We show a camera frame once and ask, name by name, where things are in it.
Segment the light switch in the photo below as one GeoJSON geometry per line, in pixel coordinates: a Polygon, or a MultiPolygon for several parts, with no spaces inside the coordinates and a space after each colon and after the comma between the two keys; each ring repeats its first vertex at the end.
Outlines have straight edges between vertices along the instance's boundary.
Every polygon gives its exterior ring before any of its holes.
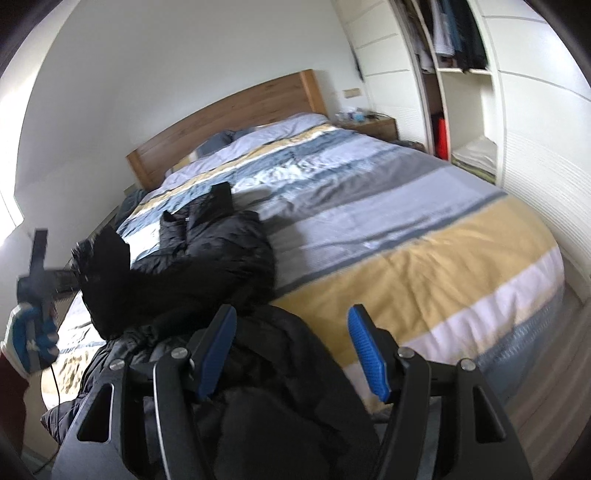
{"type": "Polygon", "coordinates": [[[343,90],[345,94],[345,98],[353,98],[361,96],[361,89],[360,88],[351,88],[349,90],[343,90]]]}

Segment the white wardrobe door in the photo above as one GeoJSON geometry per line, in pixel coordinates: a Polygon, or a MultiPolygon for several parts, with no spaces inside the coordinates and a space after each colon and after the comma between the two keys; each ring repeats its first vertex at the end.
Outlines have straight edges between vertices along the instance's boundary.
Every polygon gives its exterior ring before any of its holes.
{"type": "Polygon", "coordinates": [[[591,100],[591,87],[558,35],[547,23],[489,18],[498,69],[560,85],[591,100]]]}
{"type": "Polygon", "coordinates": [[[482,15],[485,17],[515,17],[544,21],[528,4],[521,0],[478,0],[478,3],[482,15]]]}
{"type": "Polygon", "coordinates": [[[427,145],[423,103],[401,27],[387,0],[336,0],[372,108],[393,116],[400,138],[427,145]]]}
{"type": "Polygon", "coordinates": [[[502,89],[501,186],[540,213],[589,283],[591,89],[556,33],[525,2],[478,4],[502,89]]]}
{"type": "Polygon", "coordinates": [[[591,102],[501,74],[506,99],[504,188],[541,213],[581,273],[591,273],[591,102]]]}

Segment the screw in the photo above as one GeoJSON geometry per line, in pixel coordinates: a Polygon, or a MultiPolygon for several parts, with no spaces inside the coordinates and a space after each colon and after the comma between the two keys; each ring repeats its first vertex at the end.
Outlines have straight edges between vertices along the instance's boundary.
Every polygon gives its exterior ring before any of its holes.
{"type": "Polygon", "coordinates": [[[460,362],[460,367],[462,367],[462,370],[465,370],[466,372],[473,372],[476,370],[476,364],[469,358],[462,360],[460,362]]]}
{"type": "Polygon", "coordinates": [[[170,355],[176,359],[176,360],[182,360],[183,358],[187,358],[187,355],[189,354],[189,351],[182,346],[178,346],[176,348],[173,348],[173,351],[170,352],[170,355]]]}
{"type": "Polygon", "coordinates": [[[398,349],[398,356],[408,360],[409,358],[414,357],[414,350],[407,346],[402,346],[398,349]]]}
{"type": "Polygon", "coordinates": [[[117,360],[113,360],[109,364],[109,368],[113,372],[116,372],[117,370],[121,370],[124,366],[125,366],[125,360],[123,360],[122,358],[118,358],[117,360]]]}

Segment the nightstand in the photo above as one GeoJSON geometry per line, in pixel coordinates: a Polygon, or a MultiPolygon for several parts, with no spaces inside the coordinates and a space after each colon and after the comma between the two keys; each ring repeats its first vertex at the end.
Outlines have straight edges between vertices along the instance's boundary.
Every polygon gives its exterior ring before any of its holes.
{"type": "Polygon", "coordinates": [[[365,122],[336,122],[335,125],[385,142],[398,140],[396,119],[389,116],[379,116],[375,120],[366,120],[365,122]]]}

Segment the blue glove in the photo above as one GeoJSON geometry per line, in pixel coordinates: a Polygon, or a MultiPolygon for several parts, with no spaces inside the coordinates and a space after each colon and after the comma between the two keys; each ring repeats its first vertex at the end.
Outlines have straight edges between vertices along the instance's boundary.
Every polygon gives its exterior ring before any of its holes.
{"type": "Polygon", "coordinates": [[[31,371],[29,350],[39,354],[41,369],[49,367],[56,361],[59,350],[56,343],[59,339],[53,318],[43,322],[42,333],[35,340],[27,342],[27,322],[39,320],[41,310],[29,303],[20,303],[11,313],[6,328],[6,336],[0,349],[12,367],[25,379],[36,372],[31,371]]]}

